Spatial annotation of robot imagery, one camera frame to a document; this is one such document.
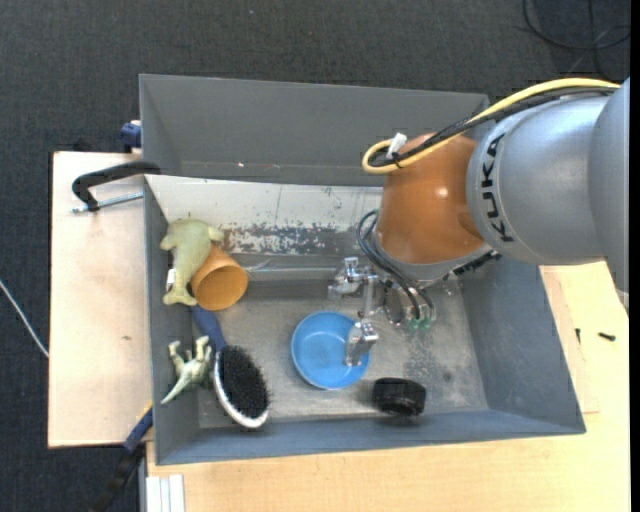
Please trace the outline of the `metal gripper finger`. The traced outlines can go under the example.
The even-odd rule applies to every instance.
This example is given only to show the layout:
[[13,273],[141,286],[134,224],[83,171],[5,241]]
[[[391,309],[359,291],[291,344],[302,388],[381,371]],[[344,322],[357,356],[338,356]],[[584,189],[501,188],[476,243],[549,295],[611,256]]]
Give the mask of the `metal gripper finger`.
[[360,287],[374,284],[377,274],[369,264],[361,265],[356,256],[343,259],[343,266],[338,270],[328,286],[328,299],[338,300],[343,296],[352,295]]
[[361,359],[370,352],[378,339],[379,334],[371,322],[355,322],[347,335],[344,363],[347,366],[360,365]]

